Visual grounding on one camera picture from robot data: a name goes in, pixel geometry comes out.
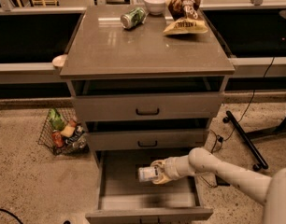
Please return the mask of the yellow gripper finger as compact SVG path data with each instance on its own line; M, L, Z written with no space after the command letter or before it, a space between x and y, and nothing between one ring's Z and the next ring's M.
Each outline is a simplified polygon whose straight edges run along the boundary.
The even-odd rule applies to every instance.
M155 185L163 185L163 184L166 184L166 183L171 182L171 181L172 181L171 178L168 178L166 176L162 176L156 180L153 180L152 183Z
M153 161L151 163L152 167L160 167L160 168L164 168L165 165L165 160L157 160L157 161Z

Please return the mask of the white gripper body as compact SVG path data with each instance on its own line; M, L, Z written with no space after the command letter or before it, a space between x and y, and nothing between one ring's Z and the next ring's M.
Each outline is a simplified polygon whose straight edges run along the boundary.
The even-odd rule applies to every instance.
M171 180L178 180L188 174L188 157L170 157L165 160L164 173Z

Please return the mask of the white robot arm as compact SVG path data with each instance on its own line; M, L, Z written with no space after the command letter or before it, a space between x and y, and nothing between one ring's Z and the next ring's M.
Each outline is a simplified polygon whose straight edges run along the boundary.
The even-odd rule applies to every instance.
M263 224L286 224L286 168L270 177L222 161L201 147L185 156L154 161L150 166L157 172L154 184L212 173L261 204Z

